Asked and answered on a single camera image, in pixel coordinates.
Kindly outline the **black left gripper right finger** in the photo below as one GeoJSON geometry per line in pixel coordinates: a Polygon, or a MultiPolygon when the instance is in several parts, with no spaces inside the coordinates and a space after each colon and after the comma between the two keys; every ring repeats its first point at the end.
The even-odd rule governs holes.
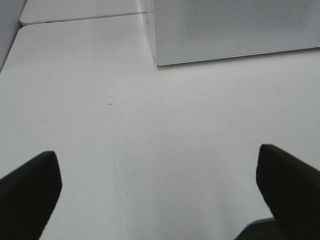
{"type": "Polygon", "coordinates": [[[320,238],[320,172],[272,144],[260,146],[256,183],[287,240],[320,238]]]}

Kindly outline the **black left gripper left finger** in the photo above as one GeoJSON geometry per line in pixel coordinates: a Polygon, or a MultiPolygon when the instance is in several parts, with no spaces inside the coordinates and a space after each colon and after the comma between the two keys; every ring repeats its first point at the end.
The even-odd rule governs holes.
{"type": "Polygon", "coordinates": [[[0,180],[0,238],[40,239],[60,197],[61,171],[54,151],[44,151],[0,180]]]}

